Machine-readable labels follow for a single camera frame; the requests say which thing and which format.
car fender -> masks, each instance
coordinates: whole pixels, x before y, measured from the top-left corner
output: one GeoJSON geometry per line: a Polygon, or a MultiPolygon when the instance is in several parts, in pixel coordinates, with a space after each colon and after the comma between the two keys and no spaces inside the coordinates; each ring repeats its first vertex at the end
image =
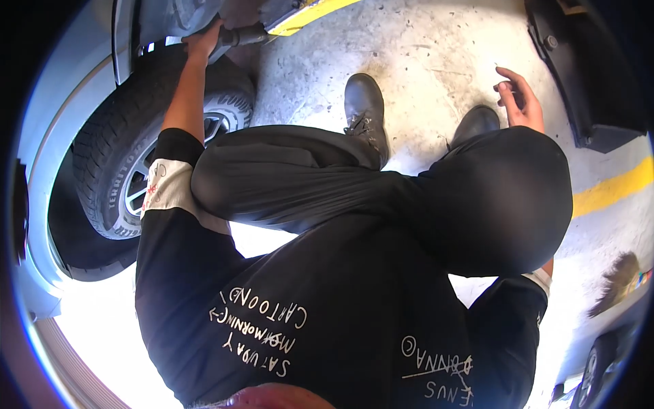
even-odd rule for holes
{"type": "Polygon", "coordinates": [[[61,36],[34,85],[20,134],[18,157],[26,165],[29,194],[25,271],[56,298],[70,279],[50,240],[50,193],[77,132],[116,88],[106,2],[87,3],[61,36]]]}

man's right hand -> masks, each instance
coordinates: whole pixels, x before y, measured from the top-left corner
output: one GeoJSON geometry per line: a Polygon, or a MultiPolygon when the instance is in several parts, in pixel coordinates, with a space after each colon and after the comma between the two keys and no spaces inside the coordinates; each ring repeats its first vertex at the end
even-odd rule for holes
{"type": "Polygon", "coordinates": [[[509,126],[526,126],[534,131],[545,133],[543,110],[531,87],[522,75],[510,69],[496,67],[495,71],[509,81],[502,81],[493,89],[500,93],[497,104],[506,108],[509,126]]]}

white sleeve patch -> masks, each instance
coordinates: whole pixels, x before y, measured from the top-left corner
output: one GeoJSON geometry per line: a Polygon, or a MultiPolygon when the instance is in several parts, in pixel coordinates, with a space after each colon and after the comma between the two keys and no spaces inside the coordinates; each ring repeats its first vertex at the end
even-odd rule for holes
{"type": "Polygon", "coordinates": [[[179,207],[191,213],[200,225],[216,233],[232,234],[230,225],[202,210],[191,195],[193,167],[180,160],[157,159],[150,166],[148,190],[141,208],[141,218],[151,209],[179,207]]]}
{"type": "Polygon", "coordinates": [[[545,272],[542,268],[539,268],[535,272],[523,274],[523,277],[529,278],[531,281],[538,284],[540,288],[545,291],[545,294],[549,298],[549,286],[552,285],[552,277],[545,272]]]}

hand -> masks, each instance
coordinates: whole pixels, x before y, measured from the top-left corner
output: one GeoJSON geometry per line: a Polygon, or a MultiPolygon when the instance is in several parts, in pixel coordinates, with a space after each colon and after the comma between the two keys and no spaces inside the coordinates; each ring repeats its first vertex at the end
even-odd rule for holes
{"type": "Polygon", "coordinates": [[[216,22],[203,34],[193,34],[182,39],[182,43],[186,43],[186,52],[188,53],[189,60],[200,60],[205,64],[209,59],[209,55],[216,48],[218,42],[218,34],[222,20],[216,22]]]}
{"type": "Polygon", "coordinates": [[[500,93],[500,100],[497,101],[497,104],[506,108],[509,126],[522,125],[545,133],[543,109],[523,76],[502,67],[496,67],[495,71],[509,79],[509,81],[502,81],[493,87],[496,92],[500,93]]]}

black pants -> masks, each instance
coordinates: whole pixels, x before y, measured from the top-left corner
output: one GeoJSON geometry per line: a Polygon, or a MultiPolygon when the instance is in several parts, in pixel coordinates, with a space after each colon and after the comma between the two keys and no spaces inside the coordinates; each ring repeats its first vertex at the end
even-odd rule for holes
{"type": "Polygon", "coordinates": [[[344,213],[379,215],[468,277],[539,268],[572,216],[564,153],[522,126],[477,135],[416,177],[379,171],[370,146],[339,133],[248,128],[205,150],[191,189],[213,215],[298,234],[344,213]]]}

